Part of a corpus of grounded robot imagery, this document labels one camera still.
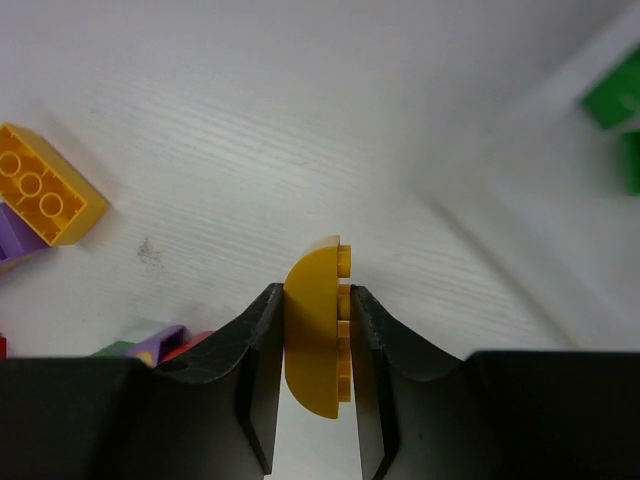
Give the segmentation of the purple square lego brick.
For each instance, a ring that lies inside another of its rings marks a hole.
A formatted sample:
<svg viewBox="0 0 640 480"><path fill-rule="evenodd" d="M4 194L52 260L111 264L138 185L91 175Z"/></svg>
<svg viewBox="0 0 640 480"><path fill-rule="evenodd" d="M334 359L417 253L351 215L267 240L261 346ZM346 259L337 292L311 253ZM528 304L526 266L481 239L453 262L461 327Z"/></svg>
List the purple square lego brick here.
<svg viewBox="0 0 640 480"><path fill-rule="evenodd" d="M1 204L1 273L32 259L49 246L6 203Z"/></svg>

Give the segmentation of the yellow half-round lego brick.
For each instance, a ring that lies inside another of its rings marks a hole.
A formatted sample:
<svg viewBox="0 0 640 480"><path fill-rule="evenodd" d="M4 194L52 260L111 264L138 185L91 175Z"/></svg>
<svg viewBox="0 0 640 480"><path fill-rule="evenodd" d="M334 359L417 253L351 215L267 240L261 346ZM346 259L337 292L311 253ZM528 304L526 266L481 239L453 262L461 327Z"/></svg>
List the yellow half-round lego brick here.
<svg viewBox="0 0 640 480"><path fill-rule="evenodd" d="M285 380L301 406L327 419L351 400L351 266L351 246L331 235L284 282Z"/></svg>

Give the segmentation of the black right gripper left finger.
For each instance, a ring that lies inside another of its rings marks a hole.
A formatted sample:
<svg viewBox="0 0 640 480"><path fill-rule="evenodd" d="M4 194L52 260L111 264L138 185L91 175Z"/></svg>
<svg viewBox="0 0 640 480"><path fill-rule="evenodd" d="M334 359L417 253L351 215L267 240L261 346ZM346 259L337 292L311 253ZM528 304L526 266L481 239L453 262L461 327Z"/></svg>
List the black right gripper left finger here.
<svg viewBox="0 0 640 480"><path fill-rule="evenodd" d="M261 479L273 466L283 288L175 358L1 364L5 479Z"/></svg>

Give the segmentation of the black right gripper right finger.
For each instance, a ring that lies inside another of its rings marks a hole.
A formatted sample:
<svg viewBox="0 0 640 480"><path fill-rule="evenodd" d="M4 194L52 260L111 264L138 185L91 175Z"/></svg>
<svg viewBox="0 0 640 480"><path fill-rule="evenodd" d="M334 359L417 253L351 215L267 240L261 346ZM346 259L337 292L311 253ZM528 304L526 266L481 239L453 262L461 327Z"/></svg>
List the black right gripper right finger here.
<svg viewBox="0 0 640 480"><path fill-rule="evenodd" d="M635 479L635 353L478 351L458 359L351 291L366 479Z"/></svg>

